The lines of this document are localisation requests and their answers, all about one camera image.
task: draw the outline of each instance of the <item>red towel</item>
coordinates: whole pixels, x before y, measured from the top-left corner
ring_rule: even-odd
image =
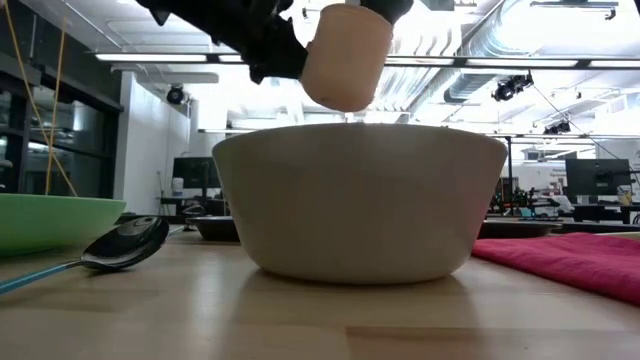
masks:
[[[583,290],[640,305],[640,242],[569,234],[478,240],[473,255]]]

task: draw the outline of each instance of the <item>computer monitor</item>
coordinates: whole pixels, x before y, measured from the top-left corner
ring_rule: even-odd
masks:
[[[173,160],[173,177],[184,179],[185,189],[220,187],[218,171],[212,157],[184,157]]]
[[[567,195],[617,195],[631,185],[629,160],[567,159]]]

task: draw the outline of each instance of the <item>spoon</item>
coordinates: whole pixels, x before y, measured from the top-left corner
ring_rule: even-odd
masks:
[[[0,282],[0,295],[78,266],[103,272],[127,268],[155,254],[167,235],[169,223],[161,218],[144,217],[129,221],[89,245],[79,260]]]

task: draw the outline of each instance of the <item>blue spoon handle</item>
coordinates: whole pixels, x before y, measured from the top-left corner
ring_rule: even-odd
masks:
[[[37,271],[28,275],[0,282],[0,295],[4,295],[27,284],[31,284],[34,281],[38,281],[40,279],[46,278],[47,276],[51,276],[80,265],[82,265],[82,261],[71,261],[66,264],[60,264],[46,270]]]

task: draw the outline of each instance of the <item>white bowl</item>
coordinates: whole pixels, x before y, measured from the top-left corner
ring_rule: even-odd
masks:
[[[445,276],[469,258],[507,152],[458,130],[328,124],[236,136],[213,155],[259,266],[393,284]]]

